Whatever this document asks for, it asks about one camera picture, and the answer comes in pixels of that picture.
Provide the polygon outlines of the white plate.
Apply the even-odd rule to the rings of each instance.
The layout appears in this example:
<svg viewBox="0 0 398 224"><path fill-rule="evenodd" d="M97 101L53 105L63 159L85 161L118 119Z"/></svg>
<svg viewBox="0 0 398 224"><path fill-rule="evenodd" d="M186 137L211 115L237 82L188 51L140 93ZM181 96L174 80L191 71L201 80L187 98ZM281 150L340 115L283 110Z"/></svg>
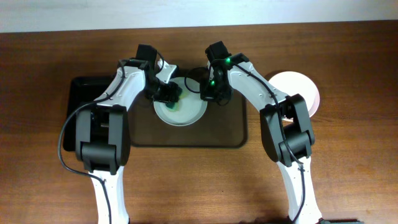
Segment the white plate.
<svg viewBox="0 0 398 224"><path fill-rule="evenodd" d="M310 117L317 112L320 106L320 92L309 77L299 72L286 71L274 75L269 83L289 96L300 94L306 102Z"/></svg>

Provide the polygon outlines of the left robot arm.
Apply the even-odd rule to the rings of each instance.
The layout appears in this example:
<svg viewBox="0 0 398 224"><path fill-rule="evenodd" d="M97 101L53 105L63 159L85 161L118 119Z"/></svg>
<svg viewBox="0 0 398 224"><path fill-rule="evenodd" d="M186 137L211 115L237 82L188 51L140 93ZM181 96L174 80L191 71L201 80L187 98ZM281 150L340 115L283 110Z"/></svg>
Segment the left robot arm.
<svg viewBox="0 0 398 224"><path fill-rule="evenodd" d="M129 223L124 202L123 172L129 159L131 140L127 112L140 93L152 101L176 103L182 92L174 82L156 75L173 69L161 63L161 54L141 44L135 57L118 61L113 81L95 100L76 114L75 154L95 191L99 223Z"/></svg>

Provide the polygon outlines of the pale blue plate top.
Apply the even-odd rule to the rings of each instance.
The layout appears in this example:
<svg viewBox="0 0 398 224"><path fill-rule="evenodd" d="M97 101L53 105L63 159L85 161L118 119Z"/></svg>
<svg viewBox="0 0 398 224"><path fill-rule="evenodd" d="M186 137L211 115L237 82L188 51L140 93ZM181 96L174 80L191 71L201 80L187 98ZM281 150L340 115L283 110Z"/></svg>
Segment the pale blue plate top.
<svg viewBox="0 0 398 224"><path fill-rule="evenodd" d="M198 91L199 83L191 78L175 77L171 79L182 89L182 94L172 108L165 103L154 102L158 117L172 126L188 126L198 121L205 113L208 103L200 98L199 93L193 93L185 86L185 81L191 90Z"/></svg>

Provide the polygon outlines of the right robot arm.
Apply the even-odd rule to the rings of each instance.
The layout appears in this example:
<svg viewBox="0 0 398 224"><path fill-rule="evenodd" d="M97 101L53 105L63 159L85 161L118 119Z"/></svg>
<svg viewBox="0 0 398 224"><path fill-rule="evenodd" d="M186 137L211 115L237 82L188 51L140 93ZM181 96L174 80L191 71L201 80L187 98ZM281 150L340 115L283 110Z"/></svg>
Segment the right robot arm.
<svg viewBox="0 0 398 224"><path fill-rule="evenodd" d="M219 103L242 94L258 110L261 141L284 181L291 223L322 223L310 172L315 135L304 98L272 86L242 53L231 54L222 41L209 45L208 78L200 98Z"/></svg>

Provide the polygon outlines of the green scrubbing sponge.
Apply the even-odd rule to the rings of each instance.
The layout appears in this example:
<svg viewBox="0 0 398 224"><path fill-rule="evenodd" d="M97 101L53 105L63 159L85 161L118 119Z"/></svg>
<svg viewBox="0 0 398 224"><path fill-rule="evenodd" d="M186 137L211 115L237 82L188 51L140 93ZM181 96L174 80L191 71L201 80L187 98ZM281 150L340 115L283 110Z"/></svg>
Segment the green scrubbing sponge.
<svg viewBox="0 0 398 224"><path fill-rule="evenodd" d="M168 102L165 103L165 107L169 110L169 111L178 111L180 108L180 103L179 101L184 99L187 96L187 91L182 89L182 88L178 88L177 89L177 93L176 93L176 99L173 102Z"/></svg>

